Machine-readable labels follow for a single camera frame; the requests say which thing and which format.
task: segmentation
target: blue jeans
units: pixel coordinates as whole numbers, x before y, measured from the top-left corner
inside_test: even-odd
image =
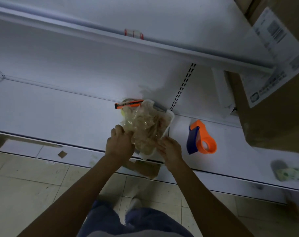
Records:
[[[87,237],[93,231],[103,231],[111,235],[122,235],[142,230],[173,232],[184,237],[193,235],[178,222],[161,211],[139,208],[129,211],[125,216],[126,225],[121,224],[117,213],[108,202],[96,200],[77,237]]]

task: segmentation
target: food package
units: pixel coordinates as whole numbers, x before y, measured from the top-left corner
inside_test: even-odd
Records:
[[[151,100],[144,100],[138,107],[123,107],[124,121],[121,124],[124,131],[133,132],[131,141],[144,155],[155,151],[157,141],[171,122],[170,116],[154,109],[153,104]]]

